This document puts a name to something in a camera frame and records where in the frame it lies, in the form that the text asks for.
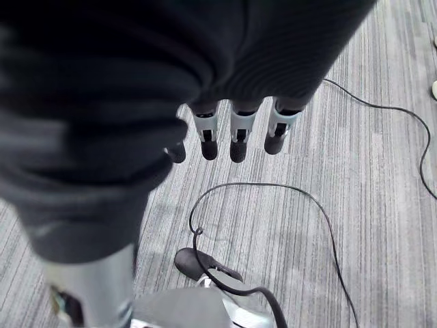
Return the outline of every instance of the black wire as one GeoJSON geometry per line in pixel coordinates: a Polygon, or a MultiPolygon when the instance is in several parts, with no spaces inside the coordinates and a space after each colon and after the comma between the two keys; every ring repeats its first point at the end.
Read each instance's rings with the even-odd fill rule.
{"type": "MultiPolygon", "coordinates": [[[[373,108],[378,108],[378,109],[391,109],[394,111],[402,111],[404,113],[407,113],[411,116],[413,116],[414,118],[416,118],[420,123],[422,123],[423,127],[426,130],[427,133],[427,144],[426,147],[422,153],[421,156],[421,160],[419,163],[419,173],[421,176],[421,180],[423,183],[423,186],[425,186],[426,190],[428,191],[428,193],[435,199],[437,200],[437,195],[431,190],[431,188],[428,186],[425,176],[423,174],[423,162],[425,160],[425,156],[428,152],[429,149],[429,145],[431,144],[431,132],[429,131],[429,127],[428,125],[425,123],[425,121],[423,121],[423,119],[417,115],[416,113],[409,111],[408,109],[404,109],[402,107],[396,107],[396,106],[384,106],[384,105],[375,105],[372,104],[370,102],[367,102],[366,100],[360,99],[359,97],[353,95],[352,93],[350,93],[349,91],[347,91],[347,89],[345,89],[344,87],[342,87],[340,84],[330,80],[330,79],[324,79],[325,82],[331,83],[335,86],[337,86],[338,88],[340,88],[341,90],[343,90],[346,94],[348,94],[349,96],[351,96],[353,99],[359,101],[360,103],[367,105],[369,107],[373,107],[373,108]]],[[[331,239],[331,243],[333,246],[333,254],[334,254],[334,260],[335,260],[335,268],[337,270],[337,276],[339,278],[341,287],[343,288],[343,291],[345,293],[346,299],[348,301],[348,304],[350,306],[350,308],[352,309],[352,313],[354,315],[354,320],[355,320],[355,325],[357,327],[359,327],[359,323],[358,323],[358,315],[356,313],[355,310],[355,306],[354,303],[352,302],[348,289],[346,288],[346,285],[344,284],[344,280],[343,280],[343,276],[341,275],[341,270],[340,270],[340,266],[339,266],[339,260],[337,257],[337,248],[335,246],[335,240],[334,240],[334,234],[333,234],[333,227],[330,223],[330,219],[329,216],[326,214],[323,206],[310,194],[307,193],[306,191],[298,188],[298,187],[293,187],[293,186],[289,186],[287,184],[277,184],[277,183],[264,183],[264,182],[228,182],[228,183],[223,183],[223,184],[218,184],[212,188],[209,188],[207,191],[205,191],[205,193],[203,193],[195,202],[193,208],[191,209],[190,212],[190,218],[189,218],[189,226],[190,226],[190,230],[191,232],[194,234],[193,237],[193,249],[195,251],[195,256],[196,259],[200,265],[200,267],[202,268],[203,272],[217,285],[217,287],[219,287],[220,289],[226,291],[226,292],[230,292],[231,294],[234,295],[240,295],[240,296],[247,296],[250,294],[253,294],[255,292],[260,292],[262,293],[266,298],[268,303],[270,304],[272,311],[273,311],[273,315],[274,315],[274,319],[276,320],[276,324],[278,328],[286,328],[287,327],[287,323],[285,321],[285,317],[283,315],[281,306],[278,304],[278,301],[275,299],[274,295],[265,287],[256,287],[253,289],[249,289],[249,290],[238,290],[235,288],[231,288],[228,285],[225,285],[224,283],[222,283],[221,281],[219,281],[217,278],[215,278],[208,270],[207,268],[205,268],[205,266],[203,265],[203,263],[201,262],[200,258],[199,258],[199,254],[197,252],[197,237],[200,236],[201,234],[203,234],[203,228],[202,227],[198,227],[196,230],[193,227],[193,215],[195,212],[195,209],[197,208],[197,206],[199,205],[200,201],[207,196],[207,194],[209,194],[210,192],[212,192],[215,189],[221,188],[221,187],[228,187],[228,186],[236,186],[236,185],[245,185],[245,186],[270,186],[270,187],[284,187],[284,188],[288,188],[288,189],[292,189],[295,191],[299,191],[300,193],[303,193],[304,195],[310,197],[319,207],[319,209],[323,212],[325,221],[328,225],[329,228],[329,233],[330,233],[330,239],[331,239]]]]}
{"type": "Polygon", "coordinates": [[[362,103],[362,104],[364,104],[364,105],[367,105],[367,106],[369,106],[369,107],[373,107],[373,108],[379,108],[379,109],[392,109],[392,110],[394,110],[394,111],[403,111],[404,113],[410,114],[411,116],[413,116],[414,118],[416,118],[420,123],[422,123],[423,127],[424,127],[425,130],[426,130],[428,140],[427,140],[427,143],[426,143],[426,147],[425,147],[425,149],[424,149],[424,151],[423,151],[423,153],[422,153],[422,156],[421,156],[421,161],[420,161],[420,164],[419,164],[419,173],[420,173],[420,176],[421,176],[421,180],[422,180],[423,186],[425,186],[425,188],[426,188],[426,190],[428,191],[428,193],[429,193],[429,194],[430,194],[430,195],[431,195],[435,200],[437,200],[437,195],[436,195],[436,194],[431,190],[431,188],[428,186],[428,184],[427,184],[427,182],[426,182],[426,179],[425,179],[425,176],[424,176],[424,174],[423,174],[423,161],[425,160],[425,156],[426,156],[426,154],[427,154],[427,152],[428,152],[429,145],[431,144],[431,132],[429,131],[429,127],[428,127],[428,125],[425,123],[425,121],[424,121],[424,120],[423,120],[419,115],[417,115],[416,113],[414,113],[414,112],[412,112],[412,111],[409,111],[408,109],[405,109],[405,108],[402,108],[402,107],[396,107],[396,106],[383,106],[383,105],[375,105],[375,104],[371,104],[370,102],[367,102],[367,101],[365,101],[365,100],[363,100],[363,99],[360,99],[359,97],[357,97],[357,96],[351,94],[349,91],[347,91],[347,89],[345,89],[344,87],[342,87],[342,86],[341,86],[340,84],[338,84],[337,82],[334,82],[334,81],[332,81],[332,80],[330,80],[330,79],[324,79],[324,81],[329,82],[329,83],[331,83],[331,84],[333,84],[333,85],[339,87],[339,88],[342,89],[346,94],[348,94],[349,96],[353,97],[353,99],[359,101],[360,103],[362,103]]]}
{"type": "Polygon", "coordinates": [[[354,315],[354,320],[355,320],[355,324],[357,327],[359,326],[358,323],[358,315],[356,313],[355,310],[355,306],[350,298],[348,289],[346,288],[346,285],[343,281],[343,277],[341,275],[341,270],[340,270],[340,265],[339,265],[339,260],[337,257],[337,248],[335,246],[335,240],[334,240],[334,233],[333,233],[333,227],[330,223],[330,219],[329,216],[326,214],[323,206],[308,192],[306,192],[305,190],[302,190],[298,187],[293,187],[293,186],[289,186],[288,184],[279,184],[279,183],[264,183],[264,182],[228,182],[228,183],[223,183],[223,184],[218,184],[212,188],[209,188],[207,191],[205,191],[195,202],[193,208],[191,209],[190,212],[190,217],[188,220],[188,224],[190,226],[190,230],[191,232],[194,234],[193,237],[193,249],[194,249],[194,253],[196,256],[196,259],[200,265],[200,267],[202,268],[203,272],[208,276],[208,278],[210,278],[212,280],[212,282],[214,282],[217,287],[219,287],[221,290],[224,290],[225,292],[230,292],[231,294],[234,295],[240,295],[240,296],[247,296],[250,294],[253,294],[255,292],[261,292],[266,298],[268,303],[270,304],[272,311],[273,311],[273,315],[274,315],[274,319],[276,320],[276,324],[278,328],[286,328],[287,327],[287,323],[285,321],[283,312],[281,310],[281,306],[278,304],[278,301],[275,299],[274,295],[265,287],[256,287],[250,290],[238,290],[235,288],[231,288],[228,285],[225,285],[224,283],[220,282],[217,278],[215,278],[208,270],[207,268],[205,268],[205,266],[203,265],[203,263],[201,262],[200,258],[199,258],[199,254],[197,253],[197,237],[200,236],[201,234],[203,234],[203,228],[199,227],[196,230],[193,227],[193,215],[195,212],[195,209],[197,208],[197,206],[199,205],[200,201],[207,196],[207,194],[209,194],[211,191],[221,188],[221,187],[228,187],[228,186],[269,186],[269,187],[283,187],[283,188],[288,188],[288,189],[292,189],[295,191],[298,191],[300,193],[303,193],[304,195],[310,197],[319,207],[319,209],[322,211],[325,221],[328,224],[328,228],[329,228],[329,233],[330,233],[330,239],[331,239],[331,243],[333,246],[333,254],[334,254],[334,261],[335,261],[335,268],[337,270],[337,276],[339,278],[341,287],[343,288],[343,291],[345,293],[346,299],[348,301],[348,304],[350,306],[350,308],[352,309],[352,313],[354,315]]]}

